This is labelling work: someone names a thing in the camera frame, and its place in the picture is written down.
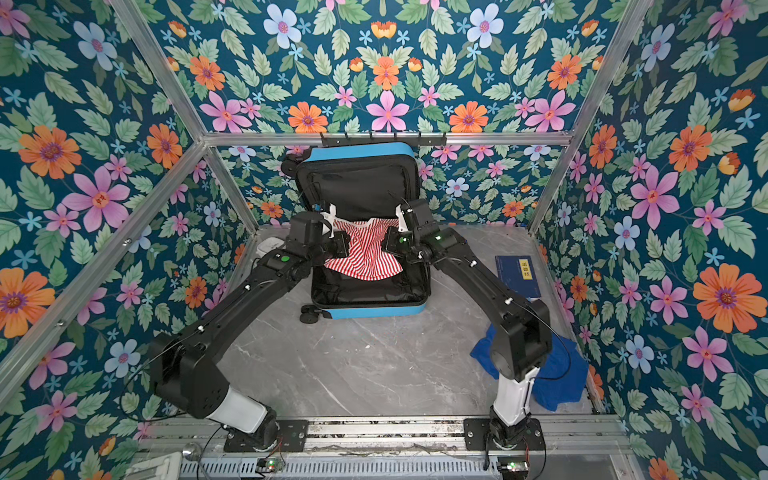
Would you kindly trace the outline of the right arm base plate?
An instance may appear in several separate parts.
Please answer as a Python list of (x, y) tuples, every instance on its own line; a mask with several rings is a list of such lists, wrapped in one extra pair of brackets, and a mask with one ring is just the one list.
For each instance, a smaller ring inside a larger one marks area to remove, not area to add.
[(468, 451), (546, 449), (541, 423), (531, 416), (514, 426), (506, 426), (497, 418), (465, 418), (462, 426)]

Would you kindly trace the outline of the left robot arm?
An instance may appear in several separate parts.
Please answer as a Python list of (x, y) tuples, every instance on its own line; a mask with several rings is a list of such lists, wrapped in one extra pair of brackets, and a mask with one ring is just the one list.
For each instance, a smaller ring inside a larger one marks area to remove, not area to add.
[(220, 303), (178, 334), (151, 342), (153, 393), (197, 419), (208, 419), (244, 436), (257, 450), (276, 441), (277, 415), (241, 393), (218, 368), (234, 340), (272, 303), (332, 258), (349, 255), (350, 237), (321, 213), (302, 212), (284, 243), (266, 253)]

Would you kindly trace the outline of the blue suitcase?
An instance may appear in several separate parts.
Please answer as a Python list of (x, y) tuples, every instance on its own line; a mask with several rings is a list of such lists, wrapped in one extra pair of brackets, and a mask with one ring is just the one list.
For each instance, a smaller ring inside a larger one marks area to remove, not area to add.
[[(289, 153), (281, 164), (307, 210), (336, 206), (336, 219), (396, 219), (395, 207), (419, 197), (413, 150), (404, 143), (312, 148)], [(312, 270), (311, 302), (301, 309), (305, 324), (320, 318), (409, 316), (422, 312), (431, 294), (427, 265), (396, 258), (403, 271), (380, 281), (357, 280), (325, 267)]]

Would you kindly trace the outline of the red white striped shirt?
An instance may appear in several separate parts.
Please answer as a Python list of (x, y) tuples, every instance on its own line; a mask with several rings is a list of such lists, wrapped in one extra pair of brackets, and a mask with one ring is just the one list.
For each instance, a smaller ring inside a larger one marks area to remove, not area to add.
[(327, 260), (326, 268), (363, 281), (380, 281), (403, 271), (396, 257), (381, 247), (388, 229), (399, 226), (396, 219), (371, 218), (358, 222), (336, 219), (333, 226), (349, 235), (349, 255)]

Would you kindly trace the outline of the blue t-shirt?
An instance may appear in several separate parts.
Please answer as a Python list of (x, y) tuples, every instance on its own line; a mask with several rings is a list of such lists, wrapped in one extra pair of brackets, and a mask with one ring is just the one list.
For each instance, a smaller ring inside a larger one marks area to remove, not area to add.
[[(490, 325), (485, 336), (474, 345), (470, 356), (487, 374), (498, 380), (500, 373), (490, 357), (495, 335), (495, 327)], [(551, 412), (580, 403), (586, 391), (587, 373), (587, 362), (577, 351), (576, 344), (567, 338), (558, 337), (553, 341), (553, 350), (540, 371), (545, 380), (538, 379), (534, 384), (533, 398)]]

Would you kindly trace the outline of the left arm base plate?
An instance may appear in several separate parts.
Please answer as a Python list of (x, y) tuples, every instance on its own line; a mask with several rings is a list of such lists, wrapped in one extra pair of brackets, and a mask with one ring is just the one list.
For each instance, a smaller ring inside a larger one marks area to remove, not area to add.
[(299, 453), (308, 439), (309, 421), (304, 419), (269, 420), (255, 433), (227, 430), (226, 453)]

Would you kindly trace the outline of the dark blue book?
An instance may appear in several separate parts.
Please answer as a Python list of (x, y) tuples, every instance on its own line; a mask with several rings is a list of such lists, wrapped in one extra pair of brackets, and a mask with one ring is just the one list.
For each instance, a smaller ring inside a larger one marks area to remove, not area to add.
[(541, 297), (540, 287), (529, 255), (495, 257), (498, 277), (511, 290), (528, 300)]

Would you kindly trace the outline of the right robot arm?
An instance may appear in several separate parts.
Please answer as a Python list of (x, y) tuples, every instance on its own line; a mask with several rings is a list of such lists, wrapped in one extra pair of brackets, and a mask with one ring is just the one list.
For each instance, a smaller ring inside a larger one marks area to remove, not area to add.
[(453, 279), (494, 325), (490, 359), (499, 379), (489, 435), (503, 449), (516, 446), (528, 429), (534, 382), (552, 351), (548, 307), (508, 288), (463, 236), (438, 224), (426, 201), (404, 201), (395, 207), (395, 216), (398, 226), (387, 230), (382, 249)]

